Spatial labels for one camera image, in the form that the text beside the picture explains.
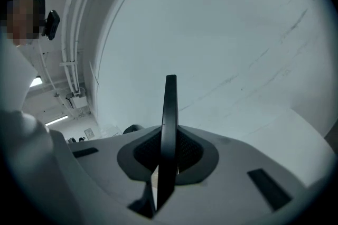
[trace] black mesh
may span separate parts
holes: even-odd
[[[188,136],[177,132],[177,166],[179,172],[196,164],[203,156],[203,147]]]
[[[160,149],[161,133],[157,133],[134,149],[134,158],[153,172],[158,165]]]

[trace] tube light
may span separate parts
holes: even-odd
[[[41,77],[36,77],[35,79],[33,79],[32,84],[30,85],[30,87],[36,86],[36,85],[40,85],[42,84],[42,80]]]
[[[59,122],[59,121],[65,120],[65,119],[67,119],[67,118],[68,118],[67,115],[66,115],[66,116],[63,116],[63,117],[61,117],[61,118],[59,118],[59,119],[56,119],[56,120],[54,120],[54,121],[50,121],[49,123],[45,124],[45,126],[52,125],[52,124],[57,123],[57,122]]]

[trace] ceiling light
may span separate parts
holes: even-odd
[[[36,77],[35,79],[33,79],[33,82],[30,85],[30,87],[33,87],[33,86],[36,86],[36,85],[39,85],[39,84],[42,84],[41,77]]]
[[[66,116],[63,116],[63,117],[61,117],[61,118],[59,118],[59,119],[57,119],[57,120],[50,121],[49,123],[45,124],[45,126],[48,126],[48,125],[51,125],[51,124],[57,123],[57,122],[59,122],[59,121],[65,120],[65,119],[67,119],[67,118],[68,118],[68,116],[67,116],[67,115],[66,115]]]

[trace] distant person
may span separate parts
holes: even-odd
[[[12,0],[7,3],[7,13],[2,16],[7,39],[15,46],[31,44],[39,38],[45,21],[45,0]]]

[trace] fluorescent light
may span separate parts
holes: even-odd
[[[35,79],[33,79],[33,82],[30,85],[30,87],[33,87],[33,86],[36,86],[36,85],[39,85],[39,84],[42,84],[42,80],[41,80],[40,77],[36,77]]]
[[[67,116],[67,115],[66,115],[66,116],[63,116],[63,117],[61,117],[61,118],[59,118],[59,119],[57,119],[57,120],[50,121],[49,123],[45,124],[45,126],[48,126],[48,125],[51,125],[51,124],[57,123],[57,122],[59,122],[59,121],[65,120],[65,119],[67,119],[67,118],[68,118],[68,116]]]

